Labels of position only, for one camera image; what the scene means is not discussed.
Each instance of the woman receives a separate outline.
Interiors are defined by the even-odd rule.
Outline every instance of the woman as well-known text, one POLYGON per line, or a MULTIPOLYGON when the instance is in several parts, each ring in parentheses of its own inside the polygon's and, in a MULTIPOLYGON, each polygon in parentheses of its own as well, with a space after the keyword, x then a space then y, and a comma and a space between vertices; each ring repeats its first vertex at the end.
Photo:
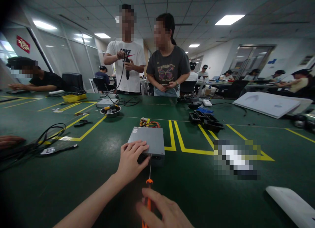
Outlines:
POLYGON ((228 70, 226 71, 223 75, 220 76, 220 80, 234 80, 233 76, 232 76, 232 71, 228 70))
POLYGON ((283 87, 289 87, 290 89, 287 91, 278 91, 273 94, 282 95, 282 96, 294 96, 294 94, 299 91, 300 89, 308 86, 311 84, 313 76, 309 74, 309 71, 307 69, 302 69, 299 71, 296 71, 292 73, 294 81, 290 83, 284 83, 284 84, 276 84, 280 88, 283 87))
POLYGON ((249 80, 250 82, 254 82, 257 79, 257 74, 259 74, 259 69, 254 69, 250 73, 248 73, 243 80, 249 80))
POLYGON ((147 78, 154 86, 154 96, 179 97, 179 85, 189 77, 189 59, 173 39, 174 17, 164 13, 156 21, 154 41, 158 50, 148 62, 147 78))

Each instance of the nike t-shirt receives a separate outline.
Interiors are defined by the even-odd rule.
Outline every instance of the nike t-shirt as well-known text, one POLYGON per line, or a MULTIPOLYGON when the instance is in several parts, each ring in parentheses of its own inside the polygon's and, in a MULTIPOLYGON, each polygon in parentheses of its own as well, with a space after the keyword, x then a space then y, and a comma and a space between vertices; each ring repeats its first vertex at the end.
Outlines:
MULTIPOLYGON (((122 41, 111 41, 107 46, 106 53, 110 55, 116 55, 118 51, 123 50, 126 52, 129 59, 131 59, 136 66, 146 66, 146 61, 144 58, 143 48, 135 43, 125 43, 122 41)), ((118 60, 115 62, 116 67, 116 77, 117 77, 117 88, 121 91, 139 93, 140 92, 140 78, 139 72, 135 70, 130 71, 129 80, 126 78, 126 69, 122 70, 125 59, 118 60)))
POLYGON ((166 57, 159 50, 155 51, 149 59, 147 74, 154 75, 159 84, 176 81, 181 75, 190 72, 187 54, 175 45, 172 53, 166 57))

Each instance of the orange screwdriver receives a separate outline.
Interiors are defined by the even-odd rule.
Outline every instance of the orange screwdriver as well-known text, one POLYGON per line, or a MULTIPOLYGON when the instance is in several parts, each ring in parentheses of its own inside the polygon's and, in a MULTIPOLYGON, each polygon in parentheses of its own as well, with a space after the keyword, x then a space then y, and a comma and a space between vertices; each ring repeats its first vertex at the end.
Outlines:
MULTIPOLYGON (((153 184, 153 180, 151 180, 151 160, 152 160, 152 154, 151 154, 151 158, 150 158, 150 173, 149 173, 149 179, 146 181, 147 187, 150 189, 152 184, 153 184)), ((144 205, 149 209, 149 211, 151 211, 151 199, 146 197, 145 201, 144 201, 144 205)), ((145 223, 144 220, 142 220, 142 228, 149 228, 149 226, 147 225, 147 223, 145 223)))

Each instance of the jeans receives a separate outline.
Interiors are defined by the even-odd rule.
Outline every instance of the jeans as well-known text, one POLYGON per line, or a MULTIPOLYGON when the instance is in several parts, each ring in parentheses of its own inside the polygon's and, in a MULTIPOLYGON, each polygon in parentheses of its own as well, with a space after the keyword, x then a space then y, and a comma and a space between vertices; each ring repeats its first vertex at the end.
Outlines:
POLYGON ((161 97, 179 97, 179 90, 168 89, 166 92, 162 92, 158 88, 154 87, 154 96, 161 97))

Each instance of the black t-shirt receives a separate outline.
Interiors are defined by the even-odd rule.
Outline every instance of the black t-shirt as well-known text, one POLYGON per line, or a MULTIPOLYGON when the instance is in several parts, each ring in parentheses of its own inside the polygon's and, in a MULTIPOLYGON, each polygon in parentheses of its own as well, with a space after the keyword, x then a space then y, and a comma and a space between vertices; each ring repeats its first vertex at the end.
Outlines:
POLYGON ((30 83, 35 86, 46 86, 46 85, 54 85, 57 86, 55 91, 62 90, 65 86, 64 81, 62 78, 55 73, 46 72, 44 71, 44 78, 41 80, 38 76, 34 76, 30 83))

